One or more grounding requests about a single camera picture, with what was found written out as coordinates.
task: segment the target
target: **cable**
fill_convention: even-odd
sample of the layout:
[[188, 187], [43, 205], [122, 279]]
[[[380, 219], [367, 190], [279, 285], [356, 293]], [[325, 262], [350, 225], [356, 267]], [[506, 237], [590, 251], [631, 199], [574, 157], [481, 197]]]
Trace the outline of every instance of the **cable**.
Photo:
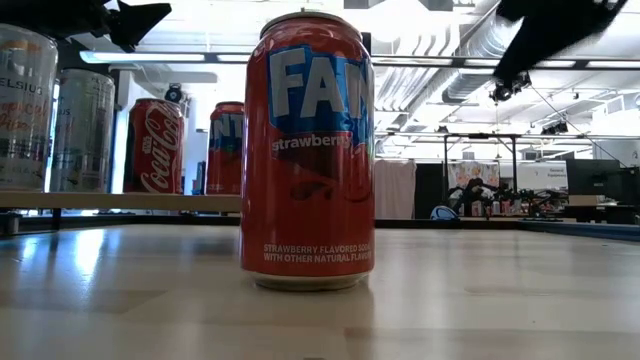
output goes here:
[[540, 96], [540, 98], [542, 99], [542, 101], [544, 101], [547, 105], [549, 105], [549, 107], [550, 107], [550, 108], [551, 108], [551, 109], [552, 109], [552, 110], [553, 110], [553, 111], [554, 111], [558, 116], [560, 116], [560, 118], [561, 118], [561, 119], [564, 119], [564, 121], [565, 121], [567, 124], [571, 125], [571, 127], [572, 127], [572, 128], [576, 129], [576, 130], [580, 133], [580, 135], [582, 135], [585, 139], [589, 140], [589, 141], [593, 144], [593, 146], [597, 147], [597, 148], [598, 148], [598, 149], [600, 149], [602, 152], [604, 152], [605, 154], [609, 155], [612, 159], [617, 160], [617, 161], [620, 163], [620, 165], [622, 165], [622, 167], [624, 167], [624, 168], [627, 168], [627, 167], [628, 167], [625, 163], [623, 163], [622, 161], [620, 161], [620, 159], [618, 159], [617, 157], [615, 157], [615, 156], [611, 155], [611, 153], [610, 153], [610, 152], [608, 152], [607, 150], [605, 150], [605, 149], [604, 149], [602, 146], [600, 146], [600, 144], [598, 144], [596, 141], [594, 141], [593, 139], [589, 138], [589, 136], [588, 136], [587, 134], [585, 134], [585, 133], [583, 133], [582, 131], [580, 131], [580, 129], [578, 129], [578, 127], [576, 127], [575, 125], [573, 125], [573, 124], [571, 123], [571, 121], [569, 121], [566, 117], [562, 116], [562, 114], [560, 113], [560, 111], [556, 110], [556, 108], [555, 108], [555, 107], [553, 107], [553, 105], [551, 105], [551, 103], [550, 103], [549, 101], [547, 101], [547, 99], [546, 99], [544, 96], [542, 96], [542, 94], [540, 94], [540, 92], [538, 92], [538, 90], [536, 90], [536, 88], [534, 88], [534, 87], [533, 87], [533, 85], [531, 85], [531, 89], [532, 89], [533, 91], [535, 91], [535, 92], [536, 92], [536, 94], [538, 94], [538, 96]]

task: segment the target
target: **computer monitor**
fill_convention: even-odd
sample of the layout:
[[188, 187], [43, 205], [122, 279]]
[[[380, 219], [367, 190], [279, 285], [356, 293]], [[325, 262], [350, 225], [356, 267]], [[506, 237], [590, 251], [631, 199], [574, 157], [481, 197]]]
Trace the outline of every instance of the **computer monitor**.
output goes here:
[[569, 195], [606, 195], [620, 200], [618, 160], [566, 160]]

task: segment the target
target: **red soda can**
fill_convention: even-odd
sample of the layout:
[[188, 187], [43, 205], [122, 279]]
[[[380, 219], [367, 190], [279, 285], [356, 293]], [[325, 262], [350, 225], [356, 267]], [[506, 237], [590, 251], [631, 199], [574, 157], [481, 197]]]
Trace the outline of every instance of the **red soda can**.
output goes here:
[[129, 113], [124, 192], [182, 194], [183, 136], [178, 104], [136, 101]]
[[211, 114], [206, 190], [208, 195], [240, 195], [243, 121], [244, 104], [241, 102], [218, 103]]
[[247, 67], [242, 266], [283, 290], [355, 285], [374, 263], [373, 69], [360, 33], [274, 19]]

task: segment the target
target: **aluminum can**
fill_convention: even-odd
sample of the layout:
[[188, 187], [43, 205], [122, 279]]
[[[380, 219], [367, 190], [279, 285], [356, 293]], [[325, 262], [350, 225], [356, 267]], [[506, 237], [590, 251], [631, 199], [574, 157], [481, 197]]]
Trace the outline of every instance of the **aluminum can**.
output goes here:
[[115, 96], [108, 76], [62, 70], [50, 191], [107, 192]]
[[355, 285], [374, 263], [373, 70], [339, 17], [274, 19], [249, 59], [242, 265], [283, 290]]
[[58, 50], [46, 36], [0, 24], [0, 191], [42, 191]]
[[244, 104], [222, 102], [211, 114], [207, 195], [240, 195]]
[[129, 113], [124, 192], [182, 194], [183, 137], [178, 104], [136, 101]]

